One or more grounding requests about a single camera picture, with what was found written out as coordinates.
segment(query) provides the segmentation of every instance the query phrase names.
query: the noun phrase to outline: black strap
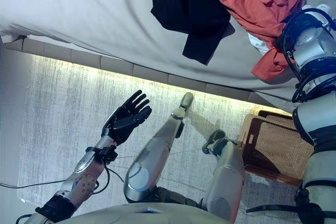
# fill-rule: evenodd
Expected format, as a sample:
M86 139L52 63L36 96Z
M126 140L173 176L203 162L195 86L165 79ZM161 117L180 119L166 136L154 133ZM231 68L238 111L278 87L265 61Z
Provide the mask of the black strap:
M298 212L298 208L295 206L287 206L287 205L262 205L246 210L246 212L260 212L260 211Z

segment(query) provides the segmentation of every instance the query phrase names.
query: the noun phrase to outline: woven basket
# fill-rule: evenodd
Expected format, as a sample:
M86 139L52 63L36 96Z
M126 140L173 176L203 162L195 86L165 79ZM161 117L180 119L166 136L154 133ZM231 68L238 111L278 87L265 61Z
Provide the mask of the woven basket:
M296 131L291 119L249 114L239 141L245 171L298 186L313 147Z

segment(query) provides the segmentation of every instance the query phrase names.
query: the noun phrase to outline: mattress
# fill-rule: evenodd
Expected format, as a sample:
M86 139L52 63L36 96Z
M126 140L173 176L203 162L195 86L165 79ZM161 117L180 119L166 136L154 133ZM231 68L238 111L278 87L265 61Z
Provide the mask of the mattress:
M331 7L336 0L307 0ZM186 78L252 89L290 99L290 71L265 83L250 71L261 54L233 19L207 66L182 56L187 35L164 29L150 13L152 0L0 0L0 35L34 35Z

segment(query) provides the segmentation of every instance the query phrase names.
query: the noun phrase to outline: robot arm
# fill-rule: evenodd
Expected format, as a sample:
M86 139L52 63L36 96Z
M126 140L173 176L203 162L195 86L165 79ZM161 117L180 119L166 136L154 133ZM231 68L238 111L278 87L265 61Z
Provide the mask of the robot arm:
M151 108L146 106L149 100L141 102L146 97L145 94L139 96L141 93L141 90L137 91L112 113L102 129L99 142L86 149L85 155L63 182L61 189L43 207L36 208L37 213L26 224L55 223L68 219L94 194L97 178L104 169L107 170L106 165L117 157L114 151L116 146L124 143L133 129L151 114Z
M324 22L312 13L322 15ZM292 102L301 104L293 111L293 121L301 137L314 146L296 206L266 205L248 212L294 211L305 224L336 223L336 41L329 26L336 30L327 13L308 8L289 19L279 38L299 80Z

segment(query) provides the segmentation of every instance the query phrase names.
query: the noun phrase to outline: joint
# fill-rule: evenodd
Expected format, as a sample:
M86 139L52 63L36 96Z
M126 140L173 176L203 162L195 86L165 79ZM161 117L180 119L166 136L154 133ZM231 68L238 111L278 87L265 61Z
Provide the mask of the joint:
M117 147L115 145L111 145L110 147L104 147L103 149L97 147L88 147L85 152L94 152L100 160L105 162L105 164L109 164L116 160L118 154L114 151Z

